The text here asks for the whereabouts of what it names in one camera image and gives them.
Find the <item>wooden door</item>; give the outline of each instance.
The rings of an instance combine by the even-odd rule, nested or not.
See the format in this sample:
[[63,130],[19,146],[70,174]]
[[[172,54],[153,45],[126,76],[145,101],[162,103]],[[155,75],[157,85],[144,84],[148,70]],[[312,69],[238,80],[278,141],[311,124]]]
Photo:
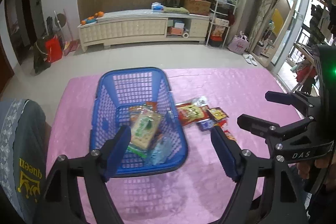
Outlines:
[[14,75],[11,65],[8,62],[0,37],[0,95],[7,82]]

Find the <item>cardboard box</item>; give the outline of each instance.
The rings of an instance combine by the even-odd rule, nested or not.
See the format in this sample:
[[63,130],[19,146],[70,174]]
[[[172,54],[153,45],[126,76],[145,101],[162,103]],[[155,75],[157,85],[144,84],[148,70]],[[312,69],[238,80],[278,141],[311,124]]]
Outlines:
[[207,16],[210,10],[211,2],[202,0],[183,0],[183,7],[190,14],[198,14]]
[[167,34],[169,35],[179,35],[181,36],[183,33],[183,29],[180,28],[174,28],[174,27],[168,27]]

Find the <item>drawer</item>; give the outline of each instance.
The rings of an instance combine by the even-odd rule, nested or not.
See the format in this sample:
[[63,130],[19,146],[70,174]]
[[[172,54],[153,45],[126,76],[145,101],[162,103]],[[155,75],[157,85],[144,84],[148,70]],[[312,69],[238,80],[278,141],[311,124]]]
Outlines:
[[165,28],[166,19],[110,22],[81,28],[80,37],[85,43],[117,37],[163,35]]
[[205,38],[208,31],[209,21],[205,20],[192,20],[190,24],[190,37]]

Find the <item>paper towel roll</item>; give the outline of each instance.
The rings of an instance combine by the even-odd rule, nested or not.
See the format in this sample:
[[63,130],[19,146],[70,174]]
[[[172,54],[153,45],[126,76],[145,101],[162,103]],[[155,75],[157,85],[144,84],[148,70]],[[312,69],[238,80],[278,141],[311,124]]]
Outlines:
[[188,38],[189,37],[189,33],[188,32],[183,32],[182,37],[183,38]]

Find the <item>person's hand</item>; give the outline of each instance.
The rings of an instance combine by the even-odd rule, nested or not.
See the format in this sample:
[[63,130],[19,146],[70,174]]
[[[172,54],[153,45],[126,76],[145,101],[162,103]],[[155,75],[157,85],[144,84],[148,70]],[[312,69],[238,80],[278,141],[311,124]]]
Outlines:
[[[315,166],[317,168],[327,168],[331,155],[326,155],[322,158],[315,160]],[[310,171],[310,161],[301,161],[297,164],[296,168],[298,169],[298,174],[303,179],[309,179],[309,171]],[[333,156],[333,160],[331,162],[331,167],[329,170],[329,174],[325,181],[327,184],[327,188],[334,188],[336,187],[336,154]]]

